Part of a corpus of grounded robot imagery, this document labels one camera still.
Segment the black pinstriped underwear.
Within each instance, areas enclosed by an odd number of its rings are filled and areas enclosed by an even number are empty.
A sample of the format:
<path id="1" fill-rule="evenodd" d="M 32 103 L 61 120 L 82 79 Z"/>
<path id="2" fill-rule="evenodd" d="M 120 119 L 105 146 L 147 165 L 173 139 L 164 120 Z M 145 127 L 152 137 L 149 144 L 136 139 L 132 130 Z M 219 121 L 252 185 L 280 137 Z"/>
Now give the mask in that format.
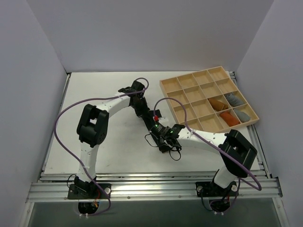
<path id="1" fill-rule="evenodd" d="M 156 115 L 158 117 L 162 117 L 159 109 L 156 110 Z M 155 121 L 153 119 L 153 110 L 148 109 L 148 110 L 144 111 L 141 118 L 143 119 L 147 130 L 150 131 L 151 128 L 155 125 Z M 159 140 L 154 135 L 152 135 L 152 138 L 153 138 L 154 142 L 157 144 L 157 146 L 159 146 Z"/>

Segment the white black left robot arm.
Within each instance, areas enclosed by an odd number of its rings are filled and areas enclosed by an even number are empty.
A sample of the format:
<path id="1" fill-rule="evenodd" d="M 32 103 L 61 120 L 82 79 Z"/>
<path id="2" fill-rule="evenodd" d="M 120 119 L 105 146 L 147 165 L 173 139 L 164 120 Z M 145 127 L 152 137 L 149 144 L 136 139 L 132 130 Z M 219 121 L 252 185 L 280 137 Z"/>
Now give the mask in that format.
<path id="1" fill-rule="evenodd" d="M 124 108 L 132 107 L 147 129 L 152 127 L 153 118 L 144 97 L 146 89 L 145 85 L 135 80 L 130 87 L 118 90 L 115 97 L 102 98 L 103 102 L 99 105 L 85 105 L 76 130 L 81 147 L 80 160 L 83 163 L 76 181 L 83 182 L 78 192 L 84 198 L 91 198 L 96 191 L 91 182 L 96 178 L 97 152 L 106 138 L 109 118 Z"/>

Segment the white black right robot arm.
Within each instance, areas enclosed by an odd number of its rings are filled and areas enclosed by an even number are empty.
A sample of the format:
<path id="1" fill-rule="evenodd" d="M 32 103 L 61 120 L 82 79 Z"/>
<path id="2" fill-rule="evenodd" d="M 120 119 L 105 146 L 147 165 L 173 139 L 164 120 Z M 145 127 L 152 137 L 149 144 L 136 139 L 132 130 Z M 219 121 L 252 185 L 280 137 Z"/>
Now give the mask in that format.
<path id="1" fill-rule="evenodd" d="M 220 154 L 224 166 L 215 174 L 210 189 L 215 195 L 221 195 L 236 178 L 248 177 L 257 151 L 253 145 L 238 131 L 229 133 L 210 133 L 186 128 L 175 124 L 173 127 L 156 123 L 151 133 L 160 143 L 175 148 L 197 148 Z"/>

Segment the wooden compartment tray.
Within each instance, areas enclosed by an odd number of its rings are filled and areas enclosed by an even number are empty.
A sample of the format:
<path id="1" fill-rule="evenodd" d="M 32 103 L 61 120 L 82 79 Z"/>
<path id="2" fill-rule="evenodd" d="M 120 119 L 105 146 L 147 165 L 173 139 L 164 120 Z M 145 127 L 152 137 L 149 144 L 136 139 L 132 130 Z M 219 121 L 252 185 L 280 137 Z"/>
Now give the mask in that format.
<path id="1" fill-rule="evenodd" d="M 160 87 L 176 123 L 206 132 L 228 132 L 259 117 L 222 66 L 163 79 Z"/>

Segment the brown rolled cloth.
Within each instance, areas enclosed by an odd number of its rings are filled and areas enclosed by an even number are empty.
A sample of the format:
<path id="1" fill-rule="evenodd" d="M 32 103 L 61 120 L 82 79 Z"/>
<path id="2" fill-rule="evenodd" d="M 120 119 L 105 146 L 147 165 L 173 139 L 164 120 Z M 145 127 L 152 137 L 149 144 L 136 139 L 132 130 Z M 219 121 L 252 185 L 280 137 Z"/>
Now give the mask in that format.
<path id="1" fill-rule="evenodd" d="M 215 111 L 219 112 L 219 111 L 227 110 L 229 108 L 228 105 L 217 99 L 209 98 L 208 101 Z"/>

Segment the orange rolled cloth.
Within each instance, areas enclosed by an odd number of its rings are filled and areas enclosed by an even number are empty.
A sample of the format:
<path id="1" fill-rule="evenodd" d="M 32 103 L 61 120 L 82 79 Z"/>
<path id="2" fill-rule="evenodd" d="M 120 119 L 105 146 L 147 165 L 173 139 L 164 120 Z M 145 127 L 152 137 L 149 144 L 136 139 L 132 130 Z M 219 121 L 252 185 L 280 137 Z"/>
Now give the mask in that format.
<path id="1" fill-rule="evenodd" d="M 222 112 L 219 115 L 230 127 L 240 124 L 240 121 L 232 116 L 228 111 Z"/>

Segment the grey striped rolled cloth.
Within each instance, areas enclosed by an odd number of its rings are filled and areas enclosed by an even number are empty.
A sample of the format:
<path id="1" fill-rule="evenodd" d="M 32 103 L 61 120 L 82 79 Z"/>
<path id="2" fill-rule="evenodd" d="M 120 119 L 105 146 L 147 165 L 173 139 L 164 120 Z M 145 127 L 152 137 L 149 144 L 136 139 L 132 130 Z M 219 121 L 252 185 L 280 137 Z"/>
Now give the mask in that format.
<path id="1" fill-rule="evenodd" d="M 228 94 L 225 94 L 224 96 L 225 96 L 226 100 L 229 102 L 229 104 L 233 107 L 244 104 L 244 102 L 240 98 L 235 96 L 233 93 L 228 93 Z"/>

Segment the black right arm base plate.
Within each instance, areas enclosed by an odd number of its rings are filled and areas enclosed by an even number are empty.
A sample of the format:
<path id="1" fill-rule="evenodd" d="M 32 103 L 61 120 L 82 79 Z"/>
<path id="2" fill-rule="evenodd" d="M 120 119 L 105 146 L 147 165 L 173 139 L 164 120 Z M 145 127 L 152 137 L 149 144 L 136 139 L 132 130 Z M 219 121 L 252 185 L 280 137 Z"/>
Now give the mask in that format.
<path id="1" fill-rule="evenodd" d="M 196 182 L 196 194 L 198 197 L 227 197 L 238 195 L 238 187 L 235 181 L 227 188 L 216 185 L 213 181 Z"/>

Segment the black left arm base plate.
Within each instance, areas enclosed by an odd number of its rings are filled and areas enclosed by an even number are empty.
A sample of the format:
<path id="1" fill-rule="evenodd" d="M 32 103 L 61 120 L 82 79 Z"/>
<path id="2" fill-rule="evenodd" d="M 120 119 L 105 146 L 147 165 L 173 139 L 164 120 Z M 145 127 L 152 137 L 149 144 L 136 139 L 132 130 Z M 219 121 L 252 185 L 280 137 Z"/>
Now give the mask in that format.
<path id="1" fill-rule="evenodd" d="M 69 186 L 67 199 L 69 200 L 89 200 L 89 199 L 106 199 L 110 198 L 111 184 L 99 183 L 99 186 L 105 191 L 103 193 L 95 184 L 91 184 L 88 188 L 82 189 L 75 184 Z"/>

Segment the aluminium rail frame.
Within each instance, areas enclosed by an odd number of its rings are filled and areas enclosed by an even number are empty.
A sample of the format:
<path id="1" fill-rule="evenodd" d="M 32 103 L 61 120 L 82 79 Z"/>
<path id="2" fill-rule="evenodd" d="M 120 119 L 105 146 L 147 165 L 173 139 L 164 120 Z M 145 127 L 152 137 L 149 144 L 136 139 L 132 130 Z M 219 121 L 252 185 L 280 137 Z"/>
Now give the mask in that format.
<path id="1" fill-rule="evenodd" d="M 170 124 L 183 120 L 178 101 L 187 106 L 190 126 L 209 131 L 228 129 L 207 103 L 210 96 L 224 100 L 234 91 L 236 81 L 222 67 L 199 72 L 73 72 L 64 89 L 62 108 L 96 96 L 110 96 L 136 78 L 146 78 L 150 108 L 158 104 Z M 147 144 L 144 124 L 133 110 L 123 110 L 110 123 L 109 134 L 98 154 L 97 176 L 112 184 L 111 200 L 102 208 L 110 210 L 85 218 L 77 214 L 77 202 L 67 198 L 66 181 L 78 163 L 56 141 L 49 146 L 44 171 L 30 188 L 27 202 L 28 227 L 287 227 L 277 178 L 270 176 L 265 156 L 253 126 L 240 132 L 258 150 L 252 172 L 262 185 L 257 191 L 241 184 L 233 208 L 223 216 L 204 209 L 206 197 L 198 198 L 195 183 L 210 180 L 222 165 L 220 157 L 204 150 L 182 151 L 173 161 Z"/>

